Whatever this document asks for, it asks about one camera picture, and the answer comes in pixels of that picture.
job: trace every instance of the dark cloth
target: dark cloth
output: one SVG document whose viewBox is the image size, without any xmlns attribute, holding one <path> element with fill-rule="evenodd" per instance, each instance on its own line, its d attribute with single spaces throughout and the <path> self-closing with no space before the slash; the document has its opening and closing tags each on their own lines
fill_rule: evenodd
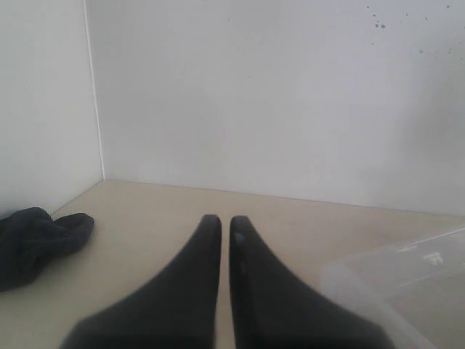
<svg viewBox="0 0 465 349">
<path fill-rule="evenodd" d="M 53 221 L 38 207 L 0 220 L 0 292 L 33 282 L 50 260 L 79 251 L 93 227 L 87 214 Z"/>
</svg>

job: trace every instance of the white wall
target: white wall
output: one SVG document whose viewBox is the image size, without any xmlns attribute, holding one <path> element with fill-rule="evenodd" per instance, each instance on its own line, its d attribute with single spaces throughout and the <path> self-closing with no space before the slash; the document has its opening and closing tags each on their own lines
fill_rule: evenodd
<svg viewBox="0 0 465 349">
<path fill-rule="evenodd" d="M 101 180 L 82 0 L 0 10 L 0 217 L 50 212 Z"/>
<path fill-rule="evenodd" d="M 465 214 L 465 1 L 88 16 L 109 178 Z"/>
</svg>

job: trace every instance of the plastic box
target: plastic box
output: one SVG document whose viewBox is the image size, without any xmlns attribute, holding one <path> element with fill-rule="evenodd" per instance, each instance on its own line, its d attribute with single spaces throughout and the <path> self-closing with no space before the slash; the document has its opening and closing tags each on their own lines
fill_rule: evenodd
<svg viewBox="0 0 465 349">
<path fill-rule="evenodd" d="M 398 349 L 464 349 L 465 225 L 331 263 L 321 290 L 382 325 Z"/>
</svg>

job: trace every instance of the black plastic part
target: black plastic part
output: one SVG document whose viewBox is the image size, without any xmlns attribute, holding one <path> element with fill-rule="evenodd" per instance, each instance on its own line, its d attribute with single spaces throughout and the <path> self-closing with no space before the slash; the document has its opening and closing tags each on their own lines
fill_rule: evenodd
<svg viewBox="0 0 465 349">
<path fill-rule="evenodd" d="M 213 348 L 221 240 L 219 218 L 203 216 L 155 278 L 79 322 L 62 349 Z"/>
<path fill-rule="evenodd" d="M 230 290 L 237 349 L 392 349 L 384 330 L 300 281 L 247 217 L 230 227 Z"/>
</svg>

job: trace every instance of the beige floor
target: beige floor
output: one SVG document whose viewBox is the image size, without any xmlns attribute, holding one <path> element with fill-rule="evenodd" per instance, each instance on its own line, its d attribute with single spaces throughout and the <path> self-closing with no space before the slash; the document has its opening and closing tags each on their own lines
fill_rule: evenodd
<svg viewBox="0 0 465 349">
<path fill-rule="evenodd" d="M 230 218 L 246 214 L 275 253 L 318 287 L 322 265 L 350 254 L 434 235 L 465 218 L 213 190 L 106 180 L 54 214 L 86 212 L 94 235 L 30 286 L 0 293 L 0 349 L 57 348 L 77 320 L 133 292 L 181 249 L 201 216 L 223 222 L 217 348 L 234 348 L 228 276 Z"/>
</svg>

